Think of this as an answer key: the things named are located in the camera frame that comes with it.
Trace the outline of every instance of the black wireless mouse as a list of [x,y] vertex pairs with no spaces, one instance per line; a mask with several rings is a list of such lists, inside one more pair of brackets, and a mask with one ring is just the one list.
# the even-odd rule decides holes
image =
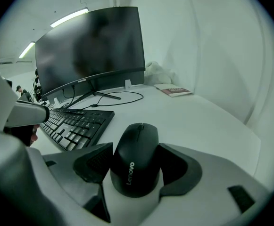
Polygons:
[[113,155],[110,175],[115,189],[128,197],[149,194],[159,179],[158,130],[146,123],[130,125]]

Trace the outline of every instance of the monitor stand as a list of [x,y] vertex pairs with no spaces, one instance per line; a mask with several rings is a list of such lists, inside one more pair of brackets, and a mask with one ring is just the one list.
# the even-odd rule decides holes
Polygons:
[[121,100],[120,97],[117,97],[117,96],[111,96],[111,95],[107,95],[107,94],[104,94],[104,93],[100,93],[100,92],[97,92],[93,85],[91,84],[90,81],[88,81],[88,83],[90,84],[91,86],[91,90],[87,93],[85,93],[83,96],[79,97],[77,100],[73,101],[72,103],[68,104],[67,106],[65,106],[64,108],[67,109],[69,108],[70,106],[73,106],[74,104],[78,103],[79,101],[82,101],[83,99],[91,96],[91,95],[94,95],[94,96],[103,96],[103,97],[108,97],[108,98],[111,98],[111,99],[116,99],[116,100]]

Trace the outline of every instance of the fluorescent light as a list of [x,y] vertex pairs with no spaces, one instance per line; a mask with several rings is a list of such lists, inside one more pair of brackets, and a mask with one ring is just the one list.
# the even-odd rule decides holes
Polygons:
[[70,15],[68,15],[68,16],[65,16],[65,17],[61,18],[60,20],[58,20],[58,21],[52,23],[52,24],[51,24],[51,27],[55,28],[56,26],[62,24],[63,22],[65,22],[65,21],[67,21],[67,20],[69,20],[69,19],[71,19],[71,18],[73,18],[73,17],[77,17],[77,16],[79,16],[79,15],[81,15],[81,14],[87,13],[88,11],[89,11],[89,10],[88,10],[87,8],[84,8],[84,9],[82,9],[82,10],[79,10],[79,11],[77,11],[77,12],[74,12],[74,13],[72,13],[72,14],[70,14]]
[[19,58],[23,58],[23,57],[25,56],[25,54],[30,50],[30,48],[33,47],[34,44],[35,44],[34,42],[31,42],[31,43],[28,45],[28,47],[26,47],[26,48],[24,49],[24,51],[23,51],[22,54],[19,56]]

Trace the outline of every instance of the keyboard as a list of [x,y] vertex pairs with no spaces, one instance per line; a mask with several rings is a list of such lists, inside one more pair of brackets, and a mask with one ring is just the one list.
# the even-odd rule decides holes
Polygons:
[[54,109],[40,127],[66,151],[95,145],[115,115],[113,111]]

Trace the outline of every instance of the book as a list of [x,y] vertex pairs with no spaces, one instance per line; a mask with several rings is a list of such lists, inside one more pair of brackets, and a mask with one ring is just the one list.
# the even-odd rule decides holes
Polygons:
[[181,88],[181,87],[178,87],[173,84],[157,84],[154,86],[170,97],[184,96],[184,95],[192,94],[191,91]]

